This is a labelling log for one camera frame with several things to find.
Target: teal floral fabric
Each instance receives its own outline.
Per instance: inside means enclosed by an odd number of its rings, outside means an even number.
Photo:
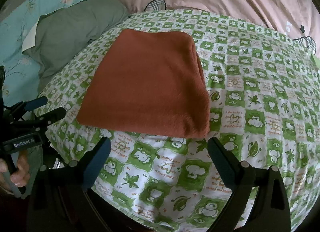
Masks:
[[[38,95],[39,65],[22,55],[22,43],[37,22],[45,15],[82,0],[26,0],[0,22],[0,65],[5,66],[4,104],[11,106],[21,100],[32,100]]]
[[[210,95],[206,139],[104,130],[77,122],[95,70],[125,28],[182,31],[193,37]],[[165,10],[133,14],[92,42],[41,93],[48,104],[36,114],[66,109],[66,117],[51,125],[47,136],[67,162],[81,159],[102,136],[109,137],[111,154],[93,189],[156,231],[206,231],[221,213],[231,190],[208,155],[207,141],[213,136],[254,167],[278,166],[294,230],[320,192],[319,93],[318,69],[310,51],[297,41],[228,16]],[[257,188],[237,227],[247,220],[256,194]]]

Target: logo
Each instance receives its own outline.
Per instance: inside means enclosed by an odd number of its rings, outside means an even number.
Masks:
[[[30,140],[27,140],[27,141],[23,141],[23,142],[20,142],[18,144],[13,144],[14,147],[20,147],[21,145],[26,145],[26,144],[29,144],[29,143],[34,143],[34,139],[30,139]]]

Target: metal screw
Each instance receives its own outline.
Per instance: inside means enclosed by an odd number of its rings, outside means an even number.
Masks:
[[[272,169],[273,171],[278,171],[278,170],[279,170],[276,165],[272,165],[272,166],[271,166],[271,169]]]
[[[47,169],[47,166],[45,166],[45,165],[42,165],[41,167],[40,167],[40,171],[45,171]]]
[[[242,161],[242,162],[241,162],[241,166],[242,166],[243,168],[248,168],[248,167],[250,166],[250,164],[249,164],[248,162],[246,162],[246,161]]]
[[[76,160],[73,160],[73,161],[71,161],[70,163],[69,163],[69,166],[70,167],[75,167],[75,166],[77,166],[78,165],[78,162],[76,161]]]

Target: green and white bed sheet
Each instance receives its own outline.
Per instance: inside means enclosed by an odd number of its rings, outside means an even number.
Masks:
[[[102,130],[77,122],[95,70],[124,28],[183,31],[194,38],[210,94],[207,139]],[[48,104],[36,114],[66,108],[66,117],[47,132],[66,161],[79,160],[101,136],[109,137],[112,151],[93,189],[156,231],[206,231],[223,209],[231,190],[209,158],[206,141],[213,136],[239,160],[257,168],[279,167],[294,230],[319,196],[319,74],[310,56],[283,34],[227,16],[198,10],[136,13],[55,76],[41,93]],[[244,225],[256,193],[238,226]]]

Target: folded orange blanket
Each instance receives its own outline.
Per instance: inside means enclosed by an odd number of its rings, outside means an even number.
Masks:
[[[204,138],[209,111],[191,36],[125,29],[99,65],[77,120],[110,130]]]

